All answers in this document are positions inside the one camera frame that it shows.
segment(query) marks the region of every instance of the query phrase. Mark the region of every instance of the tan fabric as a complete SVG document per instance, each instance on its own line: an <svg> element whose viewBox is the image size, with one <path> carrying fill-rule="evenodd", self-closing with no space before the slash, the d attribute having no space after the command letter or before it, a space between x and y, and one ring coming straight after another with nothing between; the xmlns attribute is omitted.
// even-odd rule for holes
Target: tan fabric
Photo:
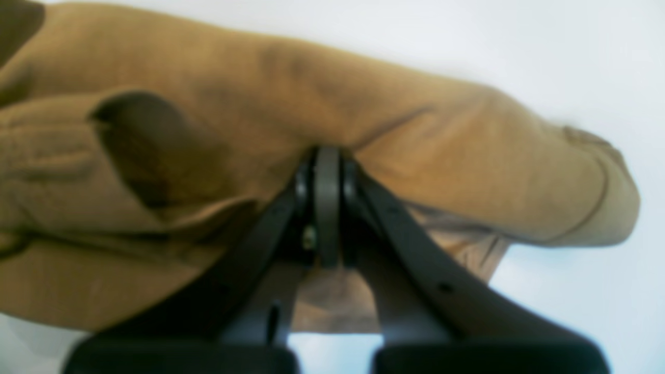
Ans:
<svg viewBox="0 0 665 374"><path fill-rule="evenodd" d="M511 242L608 246L640 198L621 153L501 91L127 7L0 0L0 311L100 329L237 243L304 151L350 148L489 281ZM376 331L313 272L296 331Z"/></svg>

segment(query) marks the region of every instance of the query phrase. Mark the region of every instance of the hole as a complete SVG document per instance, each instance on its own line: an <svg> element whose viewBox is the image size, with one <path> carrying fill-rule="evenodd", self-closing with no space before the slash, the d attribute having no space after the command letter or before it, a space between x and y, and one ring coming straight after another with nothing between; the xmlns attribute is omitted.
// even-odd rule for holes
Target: hole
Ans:
<svg viewBox="0 0 665 374"><path fill-rule="evenodd" d="M279 300L273 301L273 306L270 307L270 312L268 313L268 328L265 334L265 340L268 345L272 345L275 340L275 335L277 334L277 328L279 327Z"/></svg>
<svg viewBox="0 0 665 374"><path fill-rule="evenodd" d="M439 291L441 291L443 293L453 293L454 292L453 286L451 286L448 283L439 283L438 288L439 288Z"/></svg>

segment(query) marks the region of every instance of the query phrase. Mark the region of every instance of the white backdrop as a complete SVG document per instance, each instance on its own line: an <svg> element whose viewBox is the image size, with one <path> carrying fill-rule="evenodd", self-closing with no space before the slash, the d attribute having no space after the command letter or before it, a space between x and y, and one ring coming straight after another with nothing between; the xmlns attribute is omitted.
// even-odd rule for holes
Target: white backdrop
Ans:
<svg viewBox="0 0 665 374"><path fill-rule="evenodd" d="M608 139L624 152L642 194L632 237L592 250L515 246L491 287L595 339L616 374L665 373L658 239L665 230L665 0L107 2L489 83L543 116ZM0 315L0 373L55 374L80 336ZM367 373L380 342L378 335L291 336L305 374Z"/></svg>

